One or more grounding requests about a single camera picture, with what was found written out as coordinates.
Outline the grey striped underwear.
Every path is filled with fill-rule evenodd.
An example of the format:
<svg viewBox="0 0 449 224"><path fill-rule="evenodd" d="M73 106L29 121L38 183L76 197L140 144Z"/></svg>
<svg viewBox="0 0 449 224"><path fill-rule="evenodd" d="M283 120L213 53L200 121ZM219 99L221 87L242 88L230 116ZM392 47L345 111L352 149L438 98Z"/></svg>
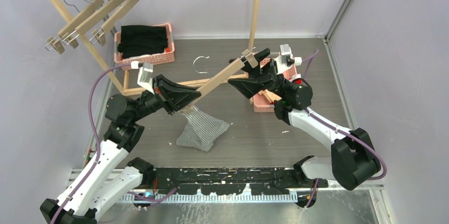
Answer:
<svg viewBox="0 0 449 224"><path fill-rule="evenodd" d="M196 106L188 112L183 112L182 116L187 119L187 124L177 138L176 144L203 152L209 151L215 141L230 127L229 123L202 112Z"/></svg>

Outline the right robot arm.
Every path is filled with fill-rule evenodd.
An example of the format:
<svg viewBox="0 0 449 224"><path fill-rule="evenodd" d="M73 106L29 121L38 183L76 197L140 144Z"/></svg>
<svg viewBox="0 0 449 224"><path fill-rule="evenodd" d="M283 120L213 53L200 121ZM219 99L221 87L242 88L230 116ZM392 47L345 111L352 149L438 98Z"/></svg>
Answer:
<svg viewBox="0 0 449 224"><path fill-rule="evenodd" d="M342 127L311 109L313 89L304 76L284 76L298 64L296 57L279 55L271 58L266 48L256 54L245 51L237 61L247 78L229 79L228 83L246 98L267 90L277 96L273 109L277 119L298 128L325 146L329 158L306 157L294 172L295 183L309 186L314 180L334 180L351 191L365 181L386 176L387 166L375 151L368 132L362 128Z"/></svg>

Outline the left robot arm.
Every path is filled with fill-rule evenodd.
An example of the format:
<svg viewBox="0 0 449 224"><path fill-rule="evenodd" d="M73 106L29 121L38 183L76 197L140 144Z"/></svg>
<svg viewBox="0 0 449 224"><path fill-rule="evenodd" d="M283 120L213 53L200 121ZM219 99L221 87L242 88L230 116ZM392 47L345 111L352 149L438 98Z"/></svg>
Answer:
<svg viewBox="0 0 449 224"><path fill-rule="evenodd" d="M111 123L93 158L63 193L56 199L45 199L40 206L47 223L98 223L127 192L152 186L154 167L141 158L133 159L113 181L106 179L140 140L145 128L137 121L160 109L173 114L198 99L201 92L163 75L148 82L149 89L137 99L122 94L109 98L105 117Z"/></svg>

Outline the beige underwear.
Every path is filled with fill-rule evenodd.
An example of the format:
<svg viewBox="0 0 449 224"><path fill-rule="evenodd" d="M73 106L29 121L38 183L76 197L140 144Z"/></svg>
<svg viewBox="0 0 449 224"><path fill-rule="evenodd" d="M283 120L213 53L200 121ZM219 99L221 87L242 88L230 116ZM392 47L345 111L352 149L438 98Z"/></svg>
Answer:
<svg viewBox="0 0 449 224"><path fill-rule="evenodd" d="M279 101L282 99L277 94L270 92L268 90L260 91L258 92L258 94L264 96L268 100L269 104L274 104L275 101Z"/></svg>

